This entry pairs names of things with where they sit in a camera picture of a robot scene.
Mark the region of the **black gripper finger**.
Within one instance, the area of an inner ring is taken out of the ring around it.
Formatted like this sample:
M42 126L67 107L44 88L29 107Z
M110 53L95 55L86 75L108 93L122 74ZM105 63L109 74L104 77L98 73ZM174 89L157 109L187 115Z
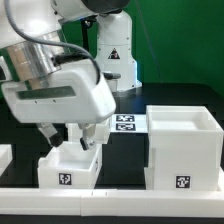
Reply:
M59 147L63 143L61 134L52 123L38 123L37 128L52 147Z
M80 124L80 130L82 131L82 137L80 138L80 144L84 150L92 150L95 148L96 143L94 140L96 125L95 124Z

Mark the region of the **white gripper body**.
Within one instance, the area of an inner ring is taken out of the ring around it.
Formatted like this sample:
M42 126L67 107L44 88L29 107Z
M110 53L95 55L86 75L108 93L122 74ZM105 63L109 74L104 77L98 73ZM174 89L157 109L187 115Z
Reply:
M28 90L22 82L2 84L3 96L21 123L101 123L116 103L103 77L96 82L90 60L66 63L47 76L48 88Z

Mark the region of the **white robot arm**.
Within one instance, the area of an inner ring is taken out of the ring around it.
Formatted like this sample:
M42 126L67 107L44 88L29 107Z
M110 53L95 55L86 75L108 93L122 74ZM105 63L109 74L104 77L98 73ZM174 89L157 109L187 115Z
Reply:
M0 0L1 92L14 117L35 123L53 146L56 123L83 131L115 112L112 92L139 86L132 57L130 0ZM97 55L64 37L61 26L96 22Z

